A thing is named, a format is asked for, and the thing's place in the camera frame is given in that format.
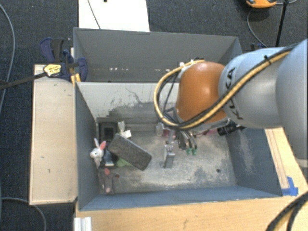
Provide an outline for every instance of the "green object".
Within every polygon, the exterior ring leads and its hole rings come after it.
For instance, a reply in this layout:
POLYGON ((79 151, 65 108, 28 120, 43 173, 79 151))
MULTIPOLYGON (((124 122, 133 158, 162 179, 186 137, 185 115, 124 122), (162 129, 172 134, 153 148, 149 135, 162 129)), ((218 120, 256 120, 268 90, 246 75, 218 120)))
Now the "green object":
POLYGON ((132 166, 129 162, 125 161, 123 158, 119 158, 116 162, 117 167, 124 167, 124 166, 132 166))
POLYGON ((197 149, 193 149, 193 150, 192 150, 192 155, 193 155, 193 156, 196 156, 196 155, 197 155, 197 149))
POLYGON ((187 155, 189 155, 191 152, 192 152, 192 148, 189 147, 188 149, 186 149, 187 155))

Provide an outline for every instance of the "yellow cable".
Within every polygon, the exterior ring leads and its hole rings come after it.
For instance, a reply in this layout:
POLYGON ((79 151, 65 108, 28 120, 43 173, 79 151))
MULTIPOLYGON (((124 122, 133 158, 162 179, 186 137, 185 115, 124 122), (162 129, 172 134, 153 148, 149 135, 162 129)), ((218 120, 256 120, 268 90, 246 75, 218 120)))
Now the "yellow cable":
MULTIPOLYGON (((204 122, 205 120, 207 120, 208 118, 210 118, 212 115, 214 115, 219 109, 221 109, 231 98, 232 96, 238 92, 238 90, 247 82, 249 81, 253 76, 255 76, 256 74, 258 74, 259 72, 261 72, 263 69, 265 69, 266 67, 268 67, 270 64, 280 60, 281 58, 285 57, 290 51, 286 51, 282 54, 279 54, 278 56, 273 57, 270 62, 267 61, 263 64, 261 64, 259 67, 255 68, 254 70, 248 72, 248 74, 246 74, 229 92, 228 94, 219 101, 219 103, 213 107, 209 112, 207 112, 203 117, 201 117, 200 119, 196 120, 195 122, 188 124, 186 126, 181 127, 182 129, 188 129, 188 128, 192 128, 195 127, 197 125, 199 125, 200 123, 204 122)), ((178 71, 179 68, 174 69, 173 71, 171 71, 170 73, 175 73, 178 71)), ((168 119, 166 119, 163 114, 161 113, 161 111, 159 110, 159 107, 157 105, 156 102, 156 93, 158 91, 158 88, 160 87, 161 83, 170 75, 168 75, 167 77, 163 76, 161 78, 161 81, 158 82, 156 88, 155 88, 155 92, 154 92, 154 107, 156 112, 158 113, 159 118, 161 118, 161 120, 163 122, 165 122, 166 124, 170 125, 170 126, 177 126, 178 124, 172 123, 170 122, 168 119)))
POLYGON ((158 114, 159 118, 161 120, 163 120, 166 124, 170 125, 170 126, 176 126, 176 123, 170 122, 169 120, 167 120, 166 118, 164 118, 163 113, 161 112, 157 100, 156 100, 156 96, 158 93, 158 89, 160 88, 160 86, 162 85, 162 83, 164 82, 165 79, 167 79, 169 76, 173 75, 176 72, 179 72, 182 68, 189 66, 189 65, 193 65, 196 63, 200 63, 200 62, 204 62, 204 60, 198 60, 198 61, 193 61, 193 62, 188 62, 186 64, 184 64, 183 66, 177 67, 175 69, 173 69, 172 71, 168 72, 167 74, 165 74, 157 83, 155 90, 154 90, 154 108, 156 110, 156 113, 158 114))

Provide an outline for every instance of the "wooden table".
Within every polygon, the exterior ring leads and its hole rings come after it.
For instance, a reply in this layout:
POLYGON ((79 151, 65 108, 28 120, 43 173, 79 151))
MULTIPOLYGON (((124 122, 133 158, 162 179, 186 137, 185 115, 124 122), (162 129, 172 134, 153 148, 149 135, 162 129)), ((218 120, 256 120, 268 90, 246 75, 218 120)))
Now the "wooden table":
MULTIPOLYGON (((308 190, 306 180, 297 165, 285 134, 281 128, 268 129, 267 138, 276 167, 284 168, 292 177, 299 194, 308 190), (281 160, 275 157, 280 153, 281 160)), ((76 217, 92 217, 93 231, 264 231, 276 215, 295 197, 228 201, 218 203, 173 205, 149 208, 117 209, 79 212, 76 217)), ((291 213, 277 225, 276 230, 285 230, 291 213)), ((308 227, 308 204, 298 213, 293 224, 294 231, 308 227)))

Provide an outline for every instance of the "wooden panel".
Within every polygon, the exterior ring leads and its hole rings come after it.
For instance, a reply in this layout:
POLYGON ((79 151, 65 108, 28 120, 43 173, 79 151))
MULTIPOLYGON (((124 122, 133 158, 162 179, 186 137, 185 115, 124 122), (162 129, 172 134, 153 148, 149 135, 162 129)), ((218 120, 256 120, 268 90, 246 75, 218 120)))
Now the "wooden panel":
POLYGON ((77 196, 73 85, 44 77, 34 82, 29 200, 72 202, 77 196))

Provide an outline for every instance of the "metal rod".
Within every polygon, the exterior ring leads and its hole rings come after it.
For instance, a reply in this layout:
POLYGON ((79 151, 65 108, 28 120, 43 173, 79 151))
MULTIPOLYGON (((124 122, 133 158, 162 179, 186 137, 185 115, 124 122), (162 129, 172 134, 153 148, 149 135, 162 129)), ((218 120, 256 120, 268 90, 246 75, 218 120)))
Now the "metal rod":
POLYGON ((283 21, 284 21, 284 16, 285 16, 285 11, 287 9, 287 5, 288 4, 289 4, 289 0, 284 0, 283 1, 282 14, 281 14, 281 17, 280 17, 279 29, 278 29, 276 45, 275 45, 276 47, 279 46, 279 41, 280 41, 280 36, 281 36, 281 31, 282 31, 282 26, 283 26, 283 21))

